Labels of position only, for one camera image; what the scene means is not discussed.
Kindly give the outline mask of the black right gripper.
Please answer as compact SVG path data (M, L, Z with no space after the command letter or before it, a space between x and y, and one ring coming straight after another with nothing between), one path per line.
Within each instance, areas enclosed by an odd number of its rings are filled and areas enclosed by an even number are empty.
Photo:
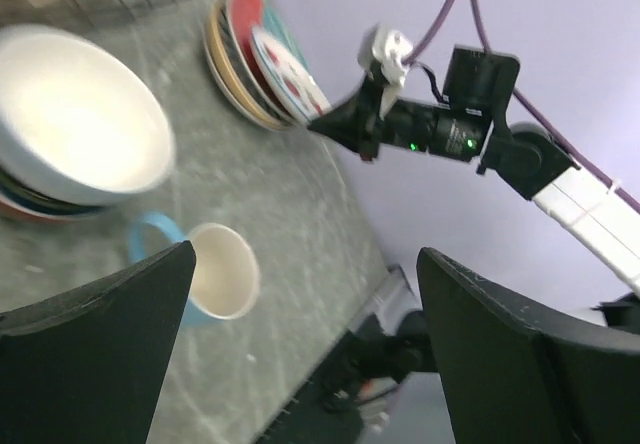
M364 79L351 97L311 120L307 129L365 161L377 159L383 145L461 162L480 155L489 134L490 117L406 99L395 101L381 115L384 90L382 85Z

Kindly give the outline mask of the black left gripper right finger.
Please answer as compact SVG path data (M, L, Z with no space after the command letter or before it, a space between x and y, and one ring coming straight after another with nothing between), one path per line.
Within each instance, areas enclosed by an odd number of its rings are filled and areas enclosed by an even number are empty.
M416 268L457 442L638 442L638 336L552 309L433 248Z

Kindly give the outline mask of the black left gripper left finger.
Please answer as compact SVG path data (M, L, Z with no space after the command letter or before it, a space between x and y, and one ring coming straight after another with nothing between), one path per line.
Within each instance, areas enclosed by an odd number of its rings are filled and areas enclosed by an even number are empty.
M145 442L194 268L183 242L2 314L2 442Z

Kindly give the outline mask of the watermelon pattern plate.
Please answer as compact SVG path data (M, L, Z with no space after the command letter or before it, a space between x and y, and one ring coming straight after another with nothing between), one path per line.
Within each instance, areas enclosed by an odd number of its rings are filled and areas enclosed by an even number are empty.
M254 26L250 46L278 102L295 122L307 126L330 109L330 102L311 74L275 36Z

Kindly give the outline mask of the red teal flower plate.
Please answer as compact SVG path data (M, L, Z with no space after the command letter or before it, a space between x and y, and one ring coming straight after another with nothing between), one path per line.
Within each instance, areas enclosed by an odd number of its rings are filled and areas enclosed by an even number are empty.
M252 54L251 29L262 24L263 0L226 0L226 18L230 36L239 53L239 62L244 75L250 82L250 90L264 104L266 111L278 118L285 127L295 124L293 117L280 104Z

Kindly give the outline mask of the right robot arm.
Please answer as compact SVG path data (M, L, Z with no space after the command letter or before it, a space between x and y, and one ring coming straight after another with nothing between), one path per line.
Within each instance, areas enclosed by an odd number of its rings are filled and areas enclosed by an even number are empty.
M639 212L615 182L602 182L550 132L531 123L508 125L506 111L520 70L516 57L454 48L433 105L398 99L382 109L389 90L379 65L346 102L312 120L310 131L377 159L389 145L492 170L532 201L633 291L639 289Z

